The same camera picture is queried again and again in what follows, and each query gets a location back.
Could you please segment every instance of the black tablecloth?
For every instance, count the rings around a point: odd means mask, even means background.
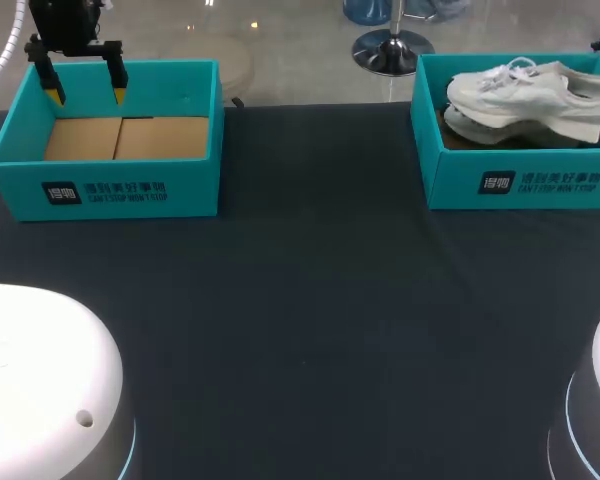
[[[220,196],[38,224],[0,198],[0,283],[102,318],[147,479],[548,478],[600,211],[429,212],[404,104],[227,110]]]

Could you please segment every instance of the chrome base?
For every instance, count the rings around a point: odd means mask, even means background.
[[[389,30],[376,30],[365,33],[353,44],[353,59],[358,65],[390,77],[413,75],[418,55],[434,52],[429,40],[407,30],[397,37],[392,37]]]

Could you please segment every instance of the shoelace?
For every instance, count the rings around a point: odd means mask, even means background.
[[[480,89],[482,91],[493,90],[509,85],[516,80],[530,83],[531,76],[537,73],[536,67],[536,63],[526,57],[514,58],[506,65],[500,65],[484,72]]]

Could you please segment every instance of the tiled floor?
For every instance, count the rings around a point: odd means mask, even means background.
[[[13,21],[0,0],[0,52]],[[412,78],[360,69],[354,40],[368,27],[342,14],[342,0],[114,0],[101,19],[102,39],[122,40],[127,58],[168,58],[196,32],[232,35],[253,52],[256,76],[248,105],[390,102],[411,97]],[[600,0],[473,0],[462,18],[440,24],[405,20],[438,52],[586,50],[600,36]],[[27,62],[22,47],[35,31],[28,16],[17,55],[0,77],[8,108]]]

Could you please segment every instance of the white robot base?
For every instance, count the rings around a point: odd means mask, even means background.
[[[139,480],[122,361],[93,312],[0,285],[0,480]]]

